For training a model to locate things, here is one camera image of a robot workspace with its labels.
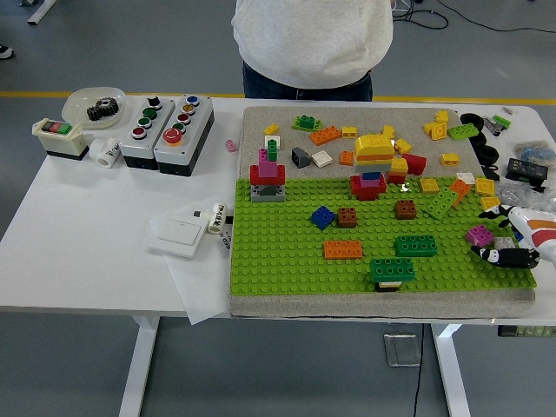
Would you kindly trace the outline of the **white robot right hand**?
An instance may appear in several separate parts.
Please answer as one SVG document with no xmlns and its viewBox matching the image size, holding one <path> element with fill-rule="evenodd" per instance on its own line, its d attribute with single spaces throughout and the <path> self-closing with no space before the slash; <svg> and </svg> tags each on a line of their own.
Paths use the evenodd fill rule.
<svg viewBox="0 0 556 417">
<path fill-rule="evenodd" d="M 500 204 L 481 214 L 479 218 L 494 219 L 504 216 L 500 228 L 511 224 L 533 248 L 487 249 L 472 246 L 481 259 L 501 268 L 535 268 L 540 260 L 555 264 L 555 215 L 531 208 Z"/>
</svg>

